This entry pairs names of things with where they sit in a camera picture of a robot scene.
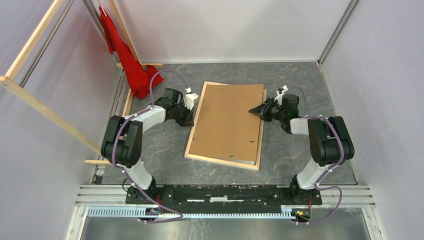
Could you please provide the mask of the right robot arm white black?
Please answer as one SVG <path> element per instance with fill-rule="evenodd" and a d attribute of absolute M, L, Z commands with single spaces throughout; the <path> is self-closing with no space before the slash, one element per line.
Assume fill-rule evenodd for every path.
<path fill-rule="evenodd" d="M 248 112 L 264 122 L 276 120 L 287 134 L 308 137 L 311 159 L 290 183 L 289 199 L 302 204 L 319 190 L 321 181 L 333 169 L 354 157 L 355 148 L 342 116 L 301 117 L 300 98 L 294 94 L 269 97 Z"/>

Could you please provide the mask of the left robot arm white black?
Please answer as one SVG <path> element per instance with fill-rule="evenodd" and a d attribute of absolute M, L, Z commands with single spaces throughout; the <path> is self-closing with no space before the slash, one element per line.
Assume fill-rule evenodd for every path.
<path fill-rule="evenodd" d="M 194 126 L 195 105 L 200 96 L 166 88 L 164 95 L 147 108 L 128 116 L 112 116 L 107 123 L 101 156 L 120 169 L 145 204 L 157 198 L 156 181 L 142 164 L 143 134 L 155 125 L 174 120 L 181 127 Z"/>

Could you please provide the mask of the red cloth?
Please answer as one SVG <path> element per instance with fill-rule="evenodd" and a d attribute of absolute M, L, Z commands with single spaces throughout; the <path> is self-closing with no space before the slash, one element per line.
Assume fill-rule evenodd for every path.
<path fill-rule="evenodd" d="M 155 87 L 161 84 L 164 79 L 158 74 L 154 78 L 153 83 L 150 83 L 151 78 L 154 74 L 158 73 L 158 70 L 154 65 L 142 65 L 139 62 L 139 57 L 134 49 L 126 26 L 122 21 L 116 2 L 114 0 L 110 0 L 108 3 L 110 8 L 113 10 L 115 18 L 118 21 L 121 32 L 124 36 L 124 39 L 122 39 L 118 29 L 110 17 L 110 14 L 106 12 L 106 9 L 103 6 L 99 5 L 100 23 L 103 27 L 109 53 L 117 54 L 134 97 L 144 99 L 151 92 L 150 86 Z"/>

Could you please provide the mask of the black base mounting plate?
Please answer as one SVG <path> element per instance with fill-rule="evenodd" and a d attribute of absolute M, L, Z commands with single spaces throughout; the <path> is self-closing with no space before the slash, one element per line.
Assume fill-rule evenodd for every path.
<path fill-rule="evenodd" d="M 261 185 L 157 185 L 147 190 L 156 202 L 182 214 L 271 214 L 281 206 L 319 206 L 316 189 Z"/>

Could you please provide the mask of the aluminium rail base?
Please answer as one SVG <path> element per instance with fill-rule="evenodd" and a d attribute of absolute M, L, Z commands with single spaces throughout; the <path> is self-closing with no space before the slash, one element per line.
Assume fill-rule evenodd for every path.
<path fill-rule="evenodd" d="M 372 192 L 366 185 L 341 185 L 341 208 L 375 208 Z M 119 185 L 81 185 L 76 197 L 77 206 L 124 206 L 126 192 Z M 321 193 L 324 207 L 336 205 L 339 191 L 325 190 Z"/>

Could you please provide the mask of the wooden rack frame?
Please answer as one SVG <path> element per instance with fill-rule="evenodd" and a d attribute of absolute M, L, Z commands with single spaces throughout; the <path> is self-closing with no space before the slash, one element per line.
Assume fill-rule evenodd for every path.
<path fill-rule="evenodd" d="M 5 72 L 35 29 L 50 1 L 4 1 L 0 70 Z M 110 55 L 83 2 L 76 0 L 47 46 L 24 89 L 100 145 L 120 81 Z M 99 157 L 23 100 L 0 90 L 0 160 L 8 165 L 68 164 Z"/>

